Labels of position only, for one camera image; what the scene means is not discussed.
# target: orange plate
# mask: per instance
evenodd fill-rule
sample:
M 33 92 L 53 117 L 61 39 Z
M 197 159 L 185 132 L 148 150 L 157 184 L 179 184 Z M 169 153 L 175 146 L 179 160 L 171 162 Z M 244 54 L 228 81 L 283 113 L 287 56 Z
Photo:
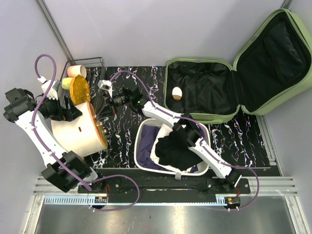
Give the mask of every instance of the orange plate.
M 72 79 L 70 82 L 69 93 L 75 105 L 90 101 L 90 88 L 88 82 L 81 75 Z

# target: suitcase lid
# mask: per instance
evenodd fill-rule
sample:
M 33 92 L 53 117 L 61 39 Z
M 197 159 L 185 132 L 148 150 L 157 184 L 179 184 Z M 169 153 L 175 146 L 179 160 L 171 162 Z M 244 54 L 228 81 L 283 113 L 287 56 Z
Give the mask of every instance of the suitcase lid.
M 302 81 L 311 67 L 311 50 L 291 14 L 274 11 L 234 60 L 237 104 L 254 113 Z

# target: floor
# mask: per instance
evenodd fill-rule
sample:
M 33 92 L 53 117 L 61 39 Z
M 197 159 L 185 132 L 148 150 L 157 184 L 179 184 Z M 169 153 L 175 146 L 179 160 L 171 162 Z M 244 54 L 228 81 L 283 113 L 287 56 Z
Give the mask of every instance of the floor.
M 37 234 L 294 234 L 286 201 L 260 197 L 248 209 L 228 213 L 211 207 L 134 206 L 95 212 L 86 206 L 44 205 Z
M 105 79 L 120 70 L 129 70 L 142 78 L 150 90 L 153 100 L 163 105 L 163 87 L 165 67 L 108 67 Z M 89 76 L 91 91 L 96 85 L 94 77 Z M 114 83 L 114 94 L 122 86 L 132 87 L 138 84 L 128 74 L 121 74 Z M 140 123 L 146 117 L 133 113 L 126 105 L 119 107 L 114 117 L 103 119 L 104 126 L 109 130 L 107 136 L 110 148 L 107 152 L 93 154 L 85 160 L 95 168 L 134 168 L 134 144 Z M 265 150 L 260 129 L 255 116 L 239 111 L 238 114 L 225 124 L 207 125 L 211 136 L 211 147 L 228 163 L 237 166 L 253 168 L 269 168 L 269 159 Z

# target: dark blue cloth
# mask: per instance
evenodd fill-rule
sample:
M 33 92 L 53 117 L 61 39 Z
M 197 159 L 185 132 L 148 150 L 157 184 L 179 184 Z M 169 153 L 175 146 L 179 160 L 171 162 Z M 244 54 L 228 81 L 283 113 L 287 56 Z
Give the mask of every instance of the dark blue cloth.
M 141 142 L 136 154 L 136 161 L 141 167 L 167 171 L 151 160 L 151 151 L 160 128 L 157 126 L 144 125 L 141 133 Z M 197 165 L 191 169 L 191 173 L 197 172 Z

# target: egg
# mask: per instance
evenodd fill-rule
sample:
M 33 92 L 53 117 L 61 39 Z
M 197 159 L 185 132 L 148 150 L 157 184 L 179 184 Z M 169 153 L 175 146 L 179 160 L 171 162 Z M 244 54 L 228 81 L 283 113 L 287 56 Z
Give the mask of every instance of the egg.
M 179 87 L 175 87 L 172 90 L 172 97 L 174 98 L 174 100 L 181 100 L 182 98 L 182 90 Z

